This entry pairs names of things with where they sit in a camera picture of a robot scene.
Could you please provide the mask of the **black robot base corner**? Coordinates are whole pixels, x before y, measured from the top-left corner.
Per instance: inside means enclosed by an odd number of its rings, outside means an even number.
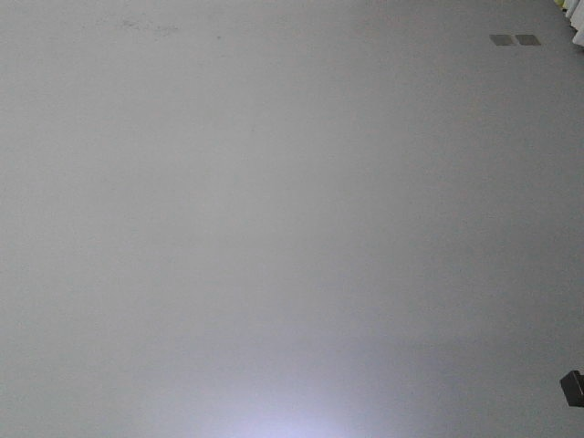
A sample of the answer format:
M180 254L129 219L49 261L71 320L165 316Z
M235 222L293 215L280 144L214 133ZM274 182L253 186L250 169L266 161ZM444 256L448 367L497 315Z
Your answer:
M560 387L564 393L568 406L584 407L583 375L578 370L572 370L560 380Z

